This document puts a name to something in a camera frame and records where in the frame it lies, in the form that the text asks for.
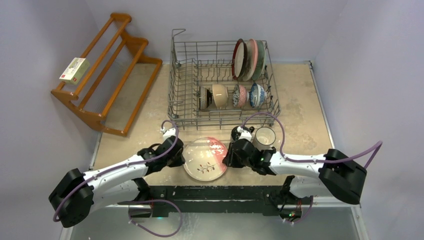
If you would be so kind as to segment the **teal floral plate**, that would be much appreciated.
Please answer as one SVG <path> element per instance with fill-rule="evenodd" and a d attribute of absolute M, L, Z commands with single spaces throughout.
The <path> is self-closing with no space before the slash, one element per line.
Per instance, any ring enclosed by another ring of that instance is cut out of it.
<path fill-rule="evenodd" d="M 257 48 L 258 48 L 258 54 L 257 54 L 257 62 L 256 62 L 256 67 L 254 70 L 254 73 L 251 77 L 251 79 L 253 81 L 256 81 L 260 78 L 261 73 L 265 67 L 265 55 L 266 55 L 266 48 L 265 48 L 265 44 L 263 41 L 261 40 L 257 40 Z"/>

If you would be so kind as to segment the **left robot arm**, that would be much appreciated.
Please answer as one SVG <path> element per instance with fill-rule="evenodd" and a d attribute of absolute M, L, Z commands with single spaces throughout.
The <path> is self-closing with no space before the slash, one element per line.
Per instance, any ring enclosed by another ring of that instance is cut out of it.
<path fill-rule="evenodd" d="M 54 222 L 70 228 L 82 222 L 90 213 L 108 205 L 135 202 L 146 203 L 149 191 L 144 177 L 163 168 L 180 167 L 184 143 L 172 135 L 163 143 L 143 148 L 130 158 L 102 168 L 81 172 L 69 170 L 48 197 L 55 210 Z"/>

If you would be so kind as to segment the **blue white pattern bowl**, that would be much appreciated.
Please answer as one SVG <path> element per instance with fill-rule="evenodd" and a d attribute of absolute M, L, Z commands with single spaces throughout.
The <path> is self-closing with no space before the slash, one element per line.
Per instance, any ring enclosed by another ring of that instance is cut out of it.
<path fill-rule="evenodd" d="M 250 106 L 254 109 L 258 109 L 264 104 L 266 98 L 267 93 L 264 87 L 260 84 L 254 83 L 249 92 Z"/>

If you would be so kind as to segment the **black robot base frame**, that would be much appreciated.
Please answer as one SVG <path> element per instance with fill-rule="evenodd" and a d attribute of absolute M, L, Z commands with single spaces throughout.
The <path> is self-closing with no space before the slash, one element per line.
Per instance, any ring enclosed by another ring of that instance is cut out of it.
<path fill-rule="evenodd" d="M 313 200 L 310 196 L 297 197 L 290 193 L 293 179 L 290 175 L 282 185 L 254 186 L 154 186 L 139 179 L 135 199 L 118 205 L 128 206 L 132 218 L 168 217 L 177 212 L 169 204 L 172 202 L 182 213 L 254 213 L 294 220 L 301 217 L 301 207 L 309 207 Z"/>

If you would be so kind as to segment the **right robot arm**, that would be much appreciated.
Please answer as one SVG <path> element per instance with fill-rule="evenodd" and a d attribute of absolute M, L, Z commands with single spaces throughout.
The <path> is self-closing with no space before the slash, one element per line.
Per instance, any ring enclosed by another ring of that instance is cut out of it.
<path fill-rule="evenodd" d="M 326 154 L 281 154 L 275 147 L 260 150 L 247 139 L 229 145 L 223 163 L 231 168 L 249 167 L 260 175 L 299 177 L 281 189 L 280 196 L 288 204 L 309 196 L 333 196 L 341 202 L 358 205 L 367 170 L 353 160 L 341 162 L 344 154 L 329 149 Z"/>

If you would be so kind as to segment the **brown floral pattern bowl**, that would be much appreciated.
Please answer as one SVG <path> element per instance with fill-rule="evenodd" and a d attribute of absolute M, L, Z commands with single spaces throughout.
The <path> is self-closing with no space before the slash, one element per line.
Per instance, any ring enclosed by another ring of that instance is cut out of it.
<path fill-rule="evenodd" d="M 249 93 L 245 86 L 236 84 L 233 89 L 233 106 L 235 108 L 243 108 L 249 97 Z"/>

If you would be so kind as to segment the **red rimmed cream plate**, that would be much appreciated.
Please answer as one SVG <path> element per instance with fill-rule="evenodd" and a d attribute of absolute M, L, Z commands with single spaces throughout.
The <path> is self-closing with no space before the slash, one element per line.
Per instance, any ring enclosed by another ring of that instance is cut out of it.
<path fill-rule="evenodd" d="M 240 38 L 237 40 L 233 50 L 231 73 L 234 80 L 238 80 L 245 73 L 248 57 L 248 48 L 245 41 Z"/>

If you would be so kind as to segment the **white ribbed mug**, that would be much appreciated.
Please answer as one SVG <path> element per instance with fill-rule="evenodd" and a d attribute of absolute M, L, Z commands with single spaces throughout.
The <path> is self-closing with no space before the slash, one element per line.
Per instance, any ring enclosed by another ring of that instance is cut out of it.
<path fill-rule="evenodd" d="M 252 144 L 260 151 L 270 150 L 276 141 L 276 133 L 270 127 L 260 127 L 254 133 Z"/>

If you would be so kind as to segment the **dark green mug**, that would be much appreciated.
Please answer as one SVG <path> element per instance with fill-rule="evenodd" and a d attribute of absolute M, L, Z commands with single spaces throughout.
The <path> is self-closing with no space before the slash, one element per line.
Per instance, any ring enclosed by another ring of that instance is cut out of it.
<path fill-rule="evenodd" d="M 243 129 L 249 130 L 251 133 L 253 133 L 253 131 L 255 130 L 255 128 L 253 126 L 251 127 L 246 127 L 246 126 L 236 126 L 231 130 L 230 133 L 230 142 L 233 143 L 235 141 L 237 141 L 237 137 L 239 136 L 239 133 L 237 132 L 237 128 L 238 127 L 242 127 Z"/>

